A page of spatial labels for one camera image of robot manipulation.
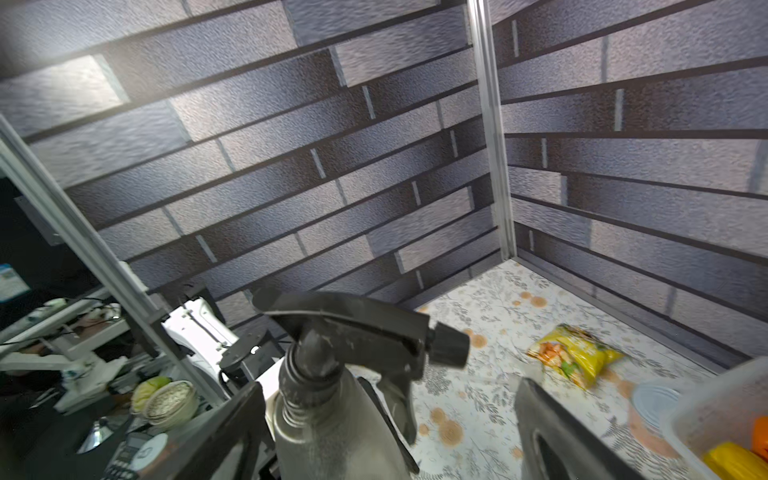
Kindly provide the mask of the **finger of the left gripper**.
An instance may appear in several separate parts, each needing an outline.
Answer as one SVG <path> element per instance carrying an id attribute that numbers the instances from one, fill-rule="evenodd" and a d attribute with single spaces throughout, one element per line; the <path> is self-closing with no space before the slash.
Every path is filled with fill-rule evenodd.
<path id="1" fill-rule="evenodd" d="M 383 418 L 390 435 L 393 437 L 399 452 L 402 456 L 403 462 L 406 465 L 406 467 L 409 470 L 410 474 L 419 474 L 420 473 L 420 467 L 414 457 L 411 455 L 408 448 L 404 445 L 404 443 L 400 440 L 400 437 L 398 435 L 398 431 L 395 428 L 394 424 L 392 423 L 389 414 L 387 413 L 386 409 L 384 408 L 383 404 L 381 403 L 378 395 L 376 394 L 372 384 L 363 377 L 357 378 L 358 383 L 362 386 L 365 393 L 368 395 L 374 406 L 376 407 L 378 413 Z"/>

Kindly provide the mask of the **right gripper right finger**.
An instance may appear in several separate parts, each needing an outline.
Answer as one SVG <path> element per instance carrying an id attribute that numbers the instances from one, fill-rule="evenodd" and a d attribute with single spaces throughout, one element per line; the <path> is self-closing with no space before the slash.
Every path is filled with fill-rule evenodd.
<path id="1" fill-rule="evenodd" d="M 514 408 L 523 479 L 642 479 L 534 380 L 520 381 Z"/>

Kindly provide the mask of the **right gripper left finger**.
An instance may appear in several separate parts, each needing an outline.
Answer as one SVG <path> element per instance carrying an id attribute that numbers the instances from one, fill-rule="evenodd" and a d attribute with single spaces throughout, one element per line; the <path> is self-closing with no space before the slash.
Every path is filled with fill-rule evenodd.
<path id="1" fill-rule="evenodd" d="M 145 479 L 251 479 L 260 445 L 269 435 L 262 387 L 252 382 L 241 389 L 186 441 L 173 446 Z"/>

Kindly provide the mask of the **grey translucent spray bottle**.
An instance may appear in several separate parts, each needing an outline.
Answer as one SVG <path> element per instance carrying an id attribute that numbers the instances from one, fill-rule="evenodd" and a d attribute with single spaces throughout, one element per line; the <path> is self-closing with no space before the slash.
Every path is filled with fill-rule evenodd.
<path id="1" fill-rule="evenodd" d="M 370 383 L 344 371 L 319 406 L 274 396 L 272 433 L 283 479 L 409 479 L 412 458 L 370 398 Z"/>

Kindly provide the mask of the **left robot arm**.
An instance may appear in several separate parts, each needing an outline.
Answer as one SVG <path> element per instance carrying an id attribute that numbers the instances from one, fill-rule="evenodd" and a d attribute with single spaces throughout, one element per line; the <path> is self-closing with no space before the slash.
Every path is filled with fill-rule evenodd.
<path id="1" fill-rule="evenodd" d="M 261 291 L 279 334 L 236 335 L 204 300 L 164 326 L 233 396 L 251 383 L 285 479 L 409 479 L 415 418 L 410 386 L 422 370 L 427 319 L 377 300 L 328 292 Z"/>

